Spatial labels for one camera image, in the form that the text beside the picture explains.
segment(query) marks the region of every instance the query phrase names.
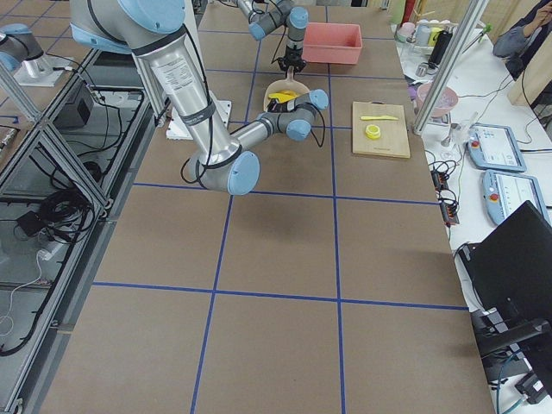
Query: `yellow lid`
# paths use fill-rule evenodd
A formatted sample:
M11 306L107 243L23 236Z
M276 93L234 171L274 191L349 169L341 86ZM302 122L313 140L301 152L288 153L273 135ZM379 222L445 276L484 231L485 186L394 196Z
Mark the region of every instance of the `yellow lid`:
M379 126L370 123L366 126L364 134L371 140L378 140L381 137L381 129Z

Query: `wooden cutting board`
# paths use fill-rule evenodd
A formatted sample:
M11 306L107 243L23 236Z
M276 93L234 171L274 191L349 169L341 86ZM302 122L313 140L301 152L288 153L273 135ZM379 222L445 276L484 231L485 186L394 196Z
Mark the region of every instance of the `wooden cutting board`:
M397 121L361 121L361 116L396 116ZM368 124L377 125L381 138L370 140L364 134ZM405 109L401 105L353 102L353 153L410 158Z

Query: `pink plastic container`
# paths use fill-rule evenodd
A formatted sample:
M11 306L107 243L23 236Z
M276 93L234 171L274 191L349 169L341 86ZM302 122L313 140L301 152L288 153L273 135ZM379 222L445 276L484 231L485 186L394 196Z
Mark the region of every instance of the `pink plastic container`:
M309 23L304 34L303 59L307 62L356 65L361 50L358 24Z

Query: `pink bowl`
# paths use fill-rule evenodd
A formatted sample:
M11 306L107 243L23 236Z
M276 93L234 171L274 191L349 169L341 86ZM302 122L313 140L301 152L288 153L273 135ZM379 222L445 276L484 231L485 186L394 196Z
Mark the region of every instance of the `pink bowl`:
M428 96L432 83L420 85L417 88L416 105L418 109L422 108L425 97ZM431 112L431 117L439 118L445 114L448 114L458 103L458 95L449 87L445 87L445 91L441 95L441 99L437 102L436 107Z

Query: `bottle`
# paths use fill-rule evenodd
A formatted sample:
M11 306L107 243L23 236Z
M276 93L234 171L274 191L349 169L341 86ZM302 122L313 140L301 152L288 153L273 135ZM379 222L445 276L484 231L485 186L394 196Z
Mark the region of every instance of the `bottle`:
M400 24L405 15L406 0L394 0L392 3L391 23Z
M447 47L449 46L450 39L452 39L452 26L447 26L437 37L437 43L431 52L428 64L431 69L435 69L439 66L442 60L442 56L445 54Z

